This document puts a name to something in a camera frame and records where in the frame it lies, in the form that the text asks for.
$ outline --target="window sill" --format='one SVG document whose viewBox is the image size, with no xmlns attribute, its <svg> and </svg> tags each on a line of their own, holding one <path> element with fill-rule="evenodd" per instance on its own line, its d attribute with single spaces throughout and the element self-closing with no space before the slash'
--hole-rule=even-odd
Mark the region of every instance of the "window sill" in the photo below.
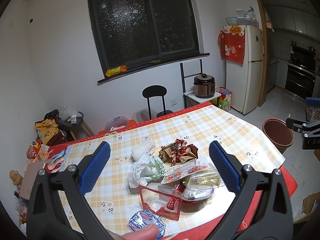
<svg viewBox="0 0 320 240">
<path fill-rule="evenodd" d="M 158 66 L 161 66 L 161 65 L 174 63 L 174 62 L 178 62 L 178 61 L 182 61 L 182 60 L 188 60 L 188 59 L 200 58 L 200 57 L 207 57 L 209 55 L 210 55 L 210 53 L 195 53 L 195 54 L 177 56 L 177 57 L 174 57 L 174 58 L 162 60 L 158 64 L 148 64 L 148 65 L 141 66 L 141 67 L 138 67 L 138 68 L 129 69 L 129 70 L 125 71 L 125 72 L 119 73 L 119 74 L 111 76 L 111 77 L 107 77 L 106 76 L 105 78 L 103 78 L 103 79 L 98 81 L 98 86 L 102 85 L 102 84 L 104 84 L 104 83 L 106 83 L 108 81 L 115 80 L 115 79 L 118 79 L 120 77 L 123 77 L 123 76 L 129 75 L 129 74 L 132 74 L 132 73 L 136 73 L 136 72 L 142 71 L 144 69 L 150 69 L 150 68 L 153 68 L 153 67 L 158 67 Z"/>
</svg>

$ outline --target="human hand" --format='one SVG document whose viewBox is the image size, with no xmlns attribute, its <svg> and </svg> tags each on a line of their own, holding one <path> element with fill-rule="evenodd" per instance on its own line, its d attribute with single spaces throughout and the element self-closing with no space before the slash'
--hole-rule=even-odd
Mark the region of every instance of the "human hand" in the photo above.
<svg viewBox="0 0 320 240">
<path fill-rule="evenodd" d="M 126 240 L 156 240 L 159 235 L 159 227 L 148 225 L 138 231 L 127 233 L 122 236 Z"/>
</svg>

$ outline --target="electric pressure cooker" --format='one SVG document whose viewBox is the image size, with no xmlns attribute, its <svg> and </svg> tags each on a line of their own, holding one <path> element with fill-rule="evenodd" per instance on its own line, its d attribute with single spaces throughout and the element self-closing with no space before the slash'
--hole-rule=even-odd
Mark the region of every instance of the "electric pressure cooker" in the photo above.
<svg viewBox="0 0 320 240">
<path fill-rule="evenodd" d="M 214 77 L 207 74 L 200 74 L 194 78 L 195 95 L 199 98 L 210 98 L 215 93 Z"/>
</svg>

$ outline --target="screw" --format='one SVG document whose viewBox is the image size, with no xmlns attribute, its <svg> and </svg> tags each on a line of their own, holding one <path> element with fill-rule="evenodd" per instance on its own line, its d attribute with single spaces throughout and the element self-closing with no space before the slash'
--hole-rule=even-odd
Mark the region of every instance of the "screw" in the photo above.
<svg viewBox="0 0 320 240">
<path fill-rule="evenodd" d="M 67 170 L 68 171 L 75 171 L 76 168 L 77 168 L 77 166 L 75 166 L 74 164 L 71 164 L 71 165 L 68 166 Z"/>
<path fill-rule="evenodd" d="M 45 174 L 45 169 L 39 170 L 39 171 L 38 171 L 38 174 L 39 174 L 40 176 L 44 175 L 44 174 Z"/>
<path fill-rule="evenodd" d="M 274 173 L 275 173 L 276 175 L 281 175 L 281 170 L 275 169 L 275 170 L 274 170 Z"/>
<path fill-rule="evenodd" d="M 244 165 L 243 168 L 245 171 L 252 171 L 252 167 L 248 164 Z"/>
</svg>

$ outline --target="crumpled brown paper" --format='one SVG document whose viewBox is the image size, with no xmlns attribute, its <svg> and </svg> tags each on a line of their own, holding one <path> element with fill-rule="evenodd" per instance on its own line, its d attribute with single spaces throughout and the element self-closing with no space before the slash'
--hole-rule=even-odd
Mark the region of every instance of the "crumpled brown paper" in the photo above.
<svg viewBox="0 0 320 240">
<path fill-rule="evenodd" d="M 193 144 L 187 145 L 184 140 L 176 139 L 174 143 L 161 146 L 159 157 L 164 163 L 171 162 L 171 166 L 173 166 L 197 159 L 198 148 Z"/>
</svg>

